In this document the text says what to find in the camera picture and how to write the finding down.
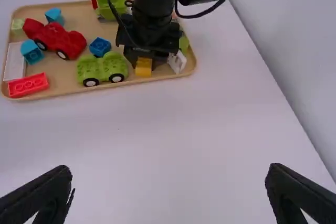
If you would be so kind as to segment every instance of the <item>black cable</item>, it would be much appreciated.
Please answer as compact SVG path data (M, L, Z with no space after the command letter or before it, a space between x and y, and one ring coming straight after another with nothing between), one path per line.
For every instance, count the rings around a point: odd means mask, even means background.
M194 14L194 15L182 15L179 12L179 9L177 7L178 6L178 1L176 0L175 1L175 12L176 12L176 15L180 18L185 18L185 19L200 18L200 17L203 17L203 16L213 12L215 9L217 9L224 2L225 2L225 0L218 0L212 7L208 8L207 10L204 10L200 13L197 13L197 14Z
M127 36L128 36L128 38L130 39L130 41L133 43L133 45L134 45L135 47L137 47L137 48L141 48L137 43L134 42L132 36L130 35L130 33L129 33L128 30L127 30L126 25L125 25L124 22L122 21L122 19L121 19L119 13L117 12L117 9L116 9L115 6L112 4L111 0L107 0L107 2L108 2L108 4L109 4L109 6L110 6L110 9L111 9L113 15L116 17L116 20L117 20L117 22L118 22L118 25L119 25L120 27L123 27L123 28L124 28L125 33L127 34Z

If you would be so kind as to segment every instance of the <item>white wall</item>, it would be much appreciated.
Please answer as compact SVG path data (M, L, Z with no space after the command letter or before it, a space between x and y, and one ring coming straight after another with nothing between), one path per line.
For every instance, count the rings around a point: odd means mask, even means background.
M336 0L231 2L336 180Z

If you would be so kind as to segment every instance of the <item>toy car wheel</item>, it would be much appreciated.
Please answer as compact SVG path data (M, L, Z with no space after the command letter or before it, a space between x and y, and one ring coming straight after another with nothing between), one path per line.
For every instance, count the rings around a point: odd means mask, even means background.
M96 78L88 78L83 81L85 87L94 87L99 85L99 80Z
M42 42L41 40L35 39L34 42L39 47L39 49L41 49L42 51L47 51L48 50L48 46L44 42Z
M124 75L120 73L112 74L109 78L110 82L112 83L122 82L124 79L125 79Z
M63 60L69 60L69 56L62 50L56 50L56 54Z

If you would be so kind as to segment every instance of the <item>red lego brick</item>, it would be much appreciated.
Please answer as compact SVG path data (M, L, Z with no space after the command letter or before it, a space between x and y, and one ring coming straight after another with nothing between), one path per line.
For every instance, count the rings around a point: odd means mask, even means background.
M98 8L97 0L91 0L91 3L94 10Z
M34 35L43 27L44 25L41 22L32 18L26 18L22 29L29 39L33 39Z
M9 97L11 98L24 97L48 88L49 82L44 72L8 82Z

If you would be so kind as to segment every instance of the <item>red toy car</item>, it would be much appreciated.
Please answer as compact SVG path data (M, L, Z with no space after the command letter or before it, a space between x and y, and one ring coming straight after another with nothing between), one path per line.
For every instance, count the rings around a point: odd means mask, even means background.
M29 39L43 50L52 50L63 60L75 60L85 49L87 42L77 31L65 31L57 22L43 25L41 22L27 18L23 31Z

